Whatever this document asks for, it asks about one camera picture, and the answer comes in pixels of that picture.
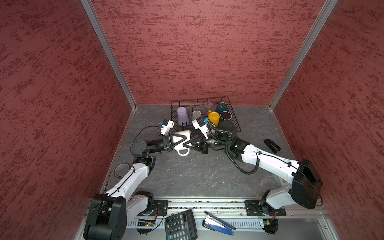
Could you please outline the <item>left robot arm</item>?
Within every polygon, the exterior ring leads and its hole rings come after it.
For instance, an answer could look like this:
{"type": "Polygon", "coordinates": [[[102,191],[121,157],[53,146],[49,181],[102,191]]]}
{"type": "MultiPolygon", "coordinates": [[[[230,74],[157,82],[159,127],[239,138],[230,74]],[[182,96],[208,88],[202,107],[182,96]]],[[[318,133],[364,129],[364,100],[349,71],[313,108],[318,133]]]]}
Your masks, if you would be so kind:
{"type": "Polygon", "coordinates": [[[131,146],[135,157],[127,174],[105,194],[97,194],[91,201],[83,237],[86,240],[120,240],[138,214],[153,207],[153,195],[137,191],[140,183],[153,170],[154,153],[172,150],[189,141],[180,133],[163,136],[159,140],[135,139],[131,146]]]}

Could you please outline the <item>dark green ceramic mug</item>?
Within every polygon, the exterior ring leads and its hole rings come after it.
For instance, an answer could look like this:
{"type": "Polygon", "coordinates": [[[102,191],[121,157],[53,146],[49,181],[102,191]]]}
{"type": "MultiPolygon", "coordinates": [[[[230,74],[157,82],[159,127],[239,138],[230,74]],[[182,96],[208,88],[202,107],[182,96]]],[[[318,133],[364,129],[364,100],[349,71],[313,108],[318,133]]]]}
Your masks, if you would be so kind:
{"type": "Polygon", "coordinates": [[[216,107],[216,112],[221,114],[222,112],[225,112],[228,110],[228,105],[226,102],[220,102],[216,107]]]}

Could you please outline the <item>lilac plastic cup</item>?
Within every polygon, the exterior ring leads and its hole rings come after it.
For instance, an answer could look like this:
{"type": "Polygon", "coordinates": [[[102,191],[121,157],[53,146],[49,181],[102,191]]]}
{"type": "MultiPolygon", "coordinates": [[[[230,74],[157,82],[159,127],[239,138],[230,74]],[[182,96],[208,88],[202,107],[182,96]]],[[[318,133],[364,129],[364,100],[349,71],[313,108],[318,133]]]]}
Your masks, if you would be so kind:
{"type": "Polygon", "coordinates": [[[189,120],[189,114],[185,107],[179,107],[177,109],[177,115],[178,115],[178,124],[181,127],[187,126],[190,122],[189,120]]]}

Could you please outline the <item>black mug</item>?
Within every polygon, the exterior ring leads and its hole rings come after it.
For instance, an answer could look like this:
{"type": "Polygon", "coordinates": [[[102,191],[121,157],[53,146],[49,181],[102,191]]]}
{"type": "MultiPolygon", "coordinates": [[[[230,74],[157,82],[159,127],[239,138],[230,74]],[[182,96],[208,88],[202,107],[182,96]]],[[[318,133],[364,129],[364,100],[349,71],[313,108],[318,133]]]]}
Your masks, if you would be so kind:
{"type": "Polygon", "coordinates": [[[220,118],[222,121],[231,121],[233,115],[228,111],[223,111],[220,113],[220,118]]]}

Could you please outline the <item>clear glass cup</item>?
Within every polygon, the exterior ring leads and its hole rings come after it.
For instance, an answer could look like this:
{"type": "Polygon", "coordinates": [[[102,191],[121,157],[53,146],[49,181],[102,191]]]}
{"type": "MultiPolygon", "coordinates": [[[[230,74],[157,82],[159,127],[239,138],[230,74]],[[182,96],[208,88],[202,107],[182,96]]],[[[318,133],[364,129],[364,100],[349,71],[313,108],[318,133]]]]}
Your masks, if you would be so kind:
{"type": "Polygon", "coordinates": [[[204,103],[204,107],[205,107],[205,111],[208,112],[208,111],[212,111],[212,108],[213,108],[213,103],[210,102],[210,101],[207,101],[204,103]]]}

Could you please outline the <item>white mug red inside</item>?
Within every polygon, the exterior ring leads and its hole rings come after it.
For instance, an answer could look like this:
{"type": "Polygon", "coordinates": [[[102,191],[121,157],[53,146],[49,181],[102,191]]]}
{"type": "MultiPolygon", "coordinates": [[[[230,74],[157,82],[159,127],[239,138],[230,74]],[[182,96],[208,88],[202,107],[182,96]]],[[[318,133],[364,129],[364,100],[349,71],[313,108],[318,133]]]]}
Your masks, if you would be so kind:
{"type": "Polygon", "coordinates": [[[192,146],[189,141],[191,140],[191,131],[185,130],[181,132],[174,133],[172,135],[172,145],[173,149],[181,156],[186,157],[190,153],[190,148],[192,146]]]}

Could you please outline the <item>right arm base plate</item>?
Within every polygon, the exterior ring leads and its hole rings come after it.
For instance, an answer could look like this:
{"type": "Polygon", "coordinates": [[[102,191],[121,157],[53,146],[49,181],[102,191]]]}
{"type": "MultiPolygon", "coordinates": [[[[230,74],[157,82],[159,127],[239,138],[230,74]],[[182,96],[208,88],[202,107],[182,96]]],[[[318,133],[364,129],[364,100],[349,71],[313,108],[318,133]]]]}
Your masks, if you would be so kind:
{"type": "Polygon", "coordinates": [[[285,209],[274,209],[267,203],[260,204],[260,201],[246,200],[245,209],[248,217],[285,217],[285,209]]]}

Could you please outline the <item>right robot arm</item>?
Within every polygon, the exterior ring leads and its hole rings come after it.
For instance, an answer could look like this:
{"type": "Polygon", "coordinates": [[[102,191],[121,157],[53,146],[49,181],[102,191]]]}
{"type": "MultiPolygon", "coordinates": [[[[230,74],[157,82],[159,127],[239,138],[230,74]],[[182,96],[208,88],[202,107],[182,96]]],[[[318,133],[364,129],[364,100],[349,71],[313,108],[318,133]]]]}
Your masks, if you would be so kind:
{"type": "Polygon", "coordinates": [[[185,137],[183,147],[206,153],[209,147],[222,146],[232,164],[243,174],[252,175],[263,169],[285,181],[276,190],[267,190],[259,201],[257,210],[271,216],[286,206],[298,204],[306,209],[323,205],[323,182],[311,161],[284,159],[263,151],[238,137],[237,128],[229,121],[215,125],[211,122],[194,121],[194,128],[202,137],[185,137]]]}

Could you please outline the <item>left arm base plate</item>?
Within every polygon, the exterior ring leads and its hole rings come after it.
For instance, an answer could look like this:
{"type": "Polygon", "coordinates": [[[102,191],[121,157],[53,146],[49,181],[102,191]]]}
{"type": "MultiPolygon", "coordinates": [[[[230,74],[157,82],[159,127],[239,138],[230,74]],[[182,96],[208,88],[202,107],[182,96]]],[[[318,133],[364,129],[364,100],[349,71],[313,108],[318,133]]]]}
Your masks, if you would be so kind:
{"type": "Polygon", "coordinates": [[[154,200],[153,209],[150,216],[166,216],[168,211],[168,200],[154,200]]]}

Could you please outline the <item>yellow mug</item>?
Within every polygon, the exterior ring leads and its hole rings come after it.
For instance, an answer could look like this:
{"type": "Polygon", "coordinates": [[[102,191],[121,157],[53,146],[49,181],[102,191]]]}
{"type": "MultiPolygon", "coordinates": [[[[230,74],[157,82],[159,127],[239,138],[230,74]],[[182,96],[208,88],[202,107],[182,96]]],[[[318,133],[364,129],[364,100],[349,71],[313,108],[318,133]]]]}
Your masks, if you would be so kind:
{"type": "Polygon", "coordinates": [[[215,126],[217,126],[220,122],[220,114],[218,112],[208,111],[208,118],[210,122],[215,126]]]}

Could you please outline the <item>cream white mug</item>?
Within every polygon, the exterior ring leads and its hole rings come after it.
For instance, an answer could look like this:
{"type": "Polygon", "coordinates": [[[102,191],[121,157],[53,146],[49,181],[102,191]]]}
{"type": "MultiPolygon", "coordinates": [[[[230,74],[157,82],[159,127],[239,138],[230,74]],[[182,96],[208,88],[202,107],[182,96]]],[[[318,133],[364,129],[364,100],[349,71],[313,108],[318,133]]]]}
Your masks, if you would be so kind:
{"type": "Polygon", "coordinates": [[[202,116],[202,113],[198,110],[195,110],[193,111],[192,113],[192,117],[191,117],[191,120],[194,121],[194,120],[197,120],[198,118],[200,118],[202,116]]]}

